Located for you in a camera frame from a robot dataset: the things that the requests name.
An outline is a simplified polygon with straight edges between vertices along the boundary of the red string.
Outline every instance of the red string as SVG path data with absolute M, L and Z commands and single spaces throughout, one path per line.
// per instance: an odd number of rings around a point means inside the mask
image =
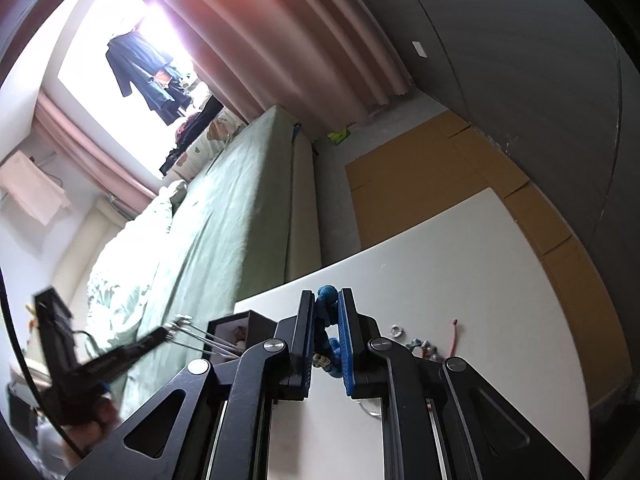
M 451 350 L 449 351 L 449 357 L 453 357 L 456 353 L 456 346 L 458 346 L 458 320 L 454 319 L 451 324 L 453 325 L 453 341 L 451 341 Z

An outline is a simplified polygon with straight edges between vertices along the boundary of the brown cardboard on floor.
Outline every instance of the brown cardboard on floor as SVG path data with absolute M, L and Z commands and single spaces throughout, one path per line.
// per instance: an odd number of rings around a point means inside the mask
M 431 121 L 361 156 L 346 171 L 363 248 L 488 187 Z
M 529 177 L 508 156 L 475 128 L 463 130 L 451 141 L 491 184 L 500 198 L 504 199 L 529 181 Z
M 560 215 L 531 183 L 505 198 L 504 205 L 539 258 L 571 236 Z
M 463 118 L 458 117 L 451 110 L 441 113 L 428 121 L 432 126 L 447 137 L 453 137 L 469 126 Z
M 574 336 L 593 406 L 631 377 L 620 321 L 607 289 L 575 237 L 547 253 L 542 264 Z

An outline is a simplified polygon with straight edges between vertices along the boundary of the green bed sheet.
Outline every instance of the green bed sheet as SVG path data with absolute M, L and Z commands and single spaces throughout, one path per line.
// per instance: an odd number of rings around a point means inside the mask
M 270 108 L 189 184 L 163 241 L 138 338 L 175 314 L 206 329 L 231 314 L 236 301 L 284 282 L 295 123 L 282 108 Z M 202 346 L 185 334 L 177 340 Z M 127 374 L 121 415 L 199 356 L 165 344 L 143 358 Z

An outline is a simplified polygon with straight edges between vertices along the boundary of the dark wall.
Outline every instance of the dark wall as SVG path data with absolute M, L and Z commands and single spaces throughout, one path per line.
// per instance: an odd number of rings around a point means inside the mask
M 571 224 L 640 370 L 640 76 L 610 30 L 584 0 L 363 1 L 416 85 L 497 142 Z

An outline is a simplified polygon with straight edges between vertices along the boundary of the curtain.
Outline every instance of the curtain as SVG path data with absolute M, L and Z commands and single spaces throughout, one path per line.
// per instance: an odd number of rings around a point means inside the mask
M 360 0 L 145 0 L 164 10 L 213 95 L 249 122 L 279 104 L 310 136 L 408 91 Z
M 57 154 L 66 156 L 96 186 L 134 211 L 142 212 L 156 196 L 96 146 L 42 91 L 31 126 L 54 145 Z

